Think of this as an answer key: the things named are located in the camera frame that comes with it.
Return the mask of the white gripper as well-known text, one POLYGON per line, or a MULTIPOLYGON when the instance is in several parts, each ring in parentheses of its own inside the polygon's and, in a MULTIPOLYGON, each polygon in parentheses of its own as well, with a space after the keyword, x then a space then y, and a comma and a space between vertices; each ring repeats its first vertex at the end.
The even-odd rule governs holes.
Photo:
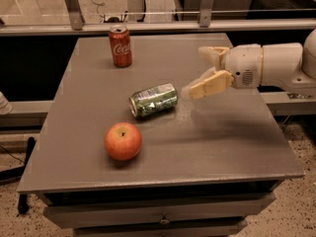
POLYGON ((182 88, 183 99, 194 100, 220 94, 231 86, 235 89, 254 89, 260 85, 263 49, 259 44, 238 45, 231 49, 226 46, 202 46, 198 54, 215 68, 223 68, 225 58, 227 71, 208 69, 182 88))

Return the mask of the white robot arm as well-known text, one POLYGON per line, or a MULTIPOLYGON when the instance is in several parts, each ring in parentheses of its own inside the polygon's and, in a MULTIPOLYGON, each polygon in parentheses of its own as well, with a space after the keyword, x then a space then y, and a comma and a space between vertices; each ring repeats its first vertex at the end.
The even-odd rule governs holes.
POLYGON ((198 54, 210 68, 182 89, 186 100, 220 94, 230 87, 273 86, 291 94, 316 93, 316 30, 304 43, 202 46, 198 54))

